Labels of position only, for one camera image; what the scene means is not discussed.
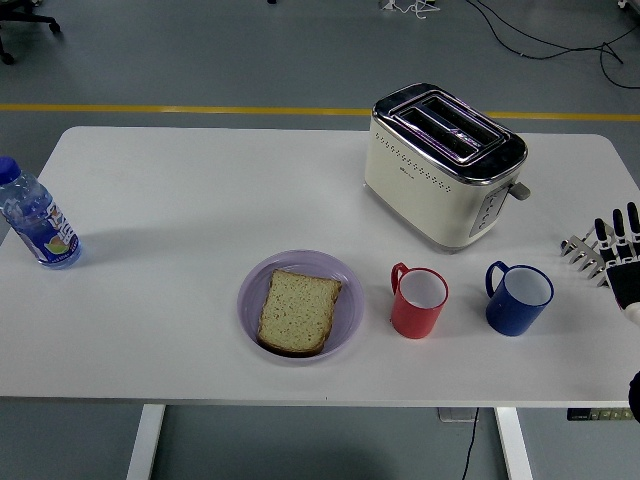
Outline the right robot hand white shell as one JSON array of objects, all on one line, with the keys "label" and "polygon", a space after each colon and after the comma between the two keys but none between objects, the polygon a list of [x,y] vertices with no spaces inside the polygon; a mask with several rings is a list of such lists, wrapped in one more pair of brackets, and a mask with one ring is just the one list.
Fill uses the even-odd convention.
[{"label": "right robot hand white shell", "polygon": [[609,240],[605,222],[594,220],[599,254],[605,264],[607,283],[623,315],[639,325],[639,212],[634,202],[612,212],[614,239]]}]

